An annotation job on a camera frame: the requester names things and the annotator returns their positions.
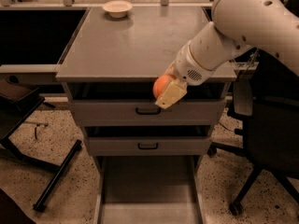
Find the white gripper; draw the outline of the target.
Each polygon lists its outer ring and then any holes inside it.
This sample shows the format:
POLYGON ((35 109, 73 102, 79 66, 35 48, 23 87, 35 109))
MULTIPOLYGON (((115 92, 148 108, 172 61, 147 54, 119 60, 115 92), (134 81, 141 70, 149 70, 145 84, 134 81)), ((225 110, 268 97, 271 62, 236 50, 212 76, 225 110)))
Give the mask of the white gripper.
POLYGON ((178 52, 176 59, 169 64, 164 73, 171 78, 177 77, 183 81, 171 79, 167 83, 155 102, 163 109, 174 105, 185 96, 188 84, 191 86, 201 85, 214 74, 213 71, 206 70, 193 58, 190 41, 178 52))

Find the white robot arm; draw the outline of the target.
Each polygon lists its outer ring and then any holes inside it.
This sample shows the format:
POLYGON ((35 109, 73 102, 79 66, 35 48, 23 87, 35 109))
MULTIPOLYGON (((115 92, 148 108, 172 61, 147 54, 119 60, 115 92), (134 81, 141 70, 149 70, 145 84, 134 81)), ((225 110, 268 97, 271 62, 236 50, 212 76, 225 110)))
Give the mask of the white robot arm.
POLYGON ((299 17, 279 0, 214 0, 212 21, 189 40, 153 85, 155 104, 175 104, 225 62, 261 49, 299 75, 299 17))

